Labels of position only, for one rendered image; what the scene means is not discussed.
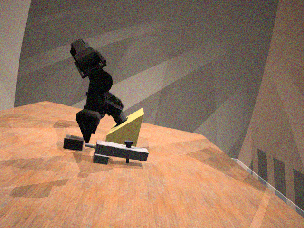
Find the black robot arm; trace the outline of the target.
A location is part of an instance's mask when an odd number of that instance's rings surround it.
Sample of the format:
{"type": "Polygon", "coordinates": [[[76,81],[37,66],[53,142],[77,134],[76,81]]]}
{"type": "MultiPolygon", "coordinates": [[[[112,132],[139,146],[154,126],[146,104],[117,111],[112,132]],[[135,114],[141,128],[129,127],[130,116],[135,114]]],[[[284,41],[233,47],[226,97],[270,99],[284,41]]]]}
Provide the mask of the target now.
{"type": "Polygon", "coordinates": [[[107,92],[107,97],[101,102],[99,113],[103,114],[105,112],[108,116],[111,115],[117,124],[116,127],[127,121],[128,117],[126,118],[122,112],[124,106],[121,99],[109,92],[113,85],[113,80],[110,74],[105,72],[105,69],[102,69],[107,66],[102,54],[98,50],[94,50],[82,39],[76,40],[71,44],[70,53],[75,60],[74,64],[81,77],[90,79],[88,88],[100,94],[107,92]]]}

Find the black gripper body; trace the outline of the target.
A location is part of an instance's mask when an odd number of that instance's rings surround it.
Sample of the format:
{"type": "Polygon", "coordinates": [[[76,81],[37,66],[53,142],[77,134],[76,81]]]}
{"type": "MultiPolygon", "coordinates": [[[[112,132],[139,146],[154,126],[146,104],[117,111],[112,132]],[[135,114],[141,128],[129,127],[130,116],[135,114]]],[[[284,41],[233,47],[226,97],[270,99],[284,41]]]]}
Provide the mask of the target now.
{"type": "Polygon", "coordinates": [[[88,89],[88,92],[86,93],[86,105],[81,111],[76,114],[75,120],[88,124],[99,124],[101,120],[99,109],[102,100],[107,97],[106,93],[100,94],[94,92],[92,89],[88,89]]]}

